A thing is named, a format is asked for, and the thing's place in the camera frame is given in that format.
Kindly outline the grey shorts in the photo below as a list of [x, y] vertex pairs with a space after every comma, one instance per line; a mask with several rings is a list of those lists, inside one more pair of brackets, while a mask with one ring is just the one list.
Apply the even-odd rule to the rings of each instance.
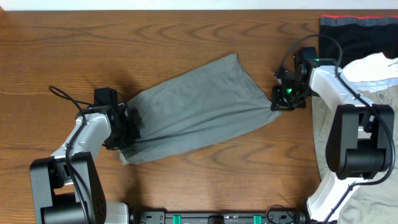
[[124, 165], [211, 146], [259, 129], [281, 113], [236, 53], [144, 90], [128, 101], [140, 136], [119, 150]]

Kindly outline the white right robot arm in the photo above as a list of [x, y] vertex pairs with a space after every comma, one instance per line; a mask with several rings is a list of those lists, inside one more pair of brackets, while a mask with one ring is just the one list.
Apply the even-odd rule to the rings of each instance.
[[336, 223], [355, 191], [381, 184], [391, 175], [396, 159], [394, 112], [361, 96], [334, 59], [296, 56], [294, 65], [292, 72], [283, 65], [275, 72], [279, 83], [272, 89], [271, 109], [304, 108], [313, 95], [326, 103], [333, 118], [325, 146], [328, 170], [305, 208], [278, 222]]

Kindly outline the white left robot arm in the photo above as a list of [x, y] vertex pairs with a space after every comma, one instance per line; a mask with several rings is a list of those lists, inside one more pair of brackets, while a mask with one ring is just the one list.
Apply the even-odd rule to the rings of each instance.
[[75, 127], [51, 156], [30, 165], [37, 223], [129, 223], [129, 208], [106, 199], [95, 166], [102, 147], [130, 146], [139, 131], [125, 104], [80, 110]]

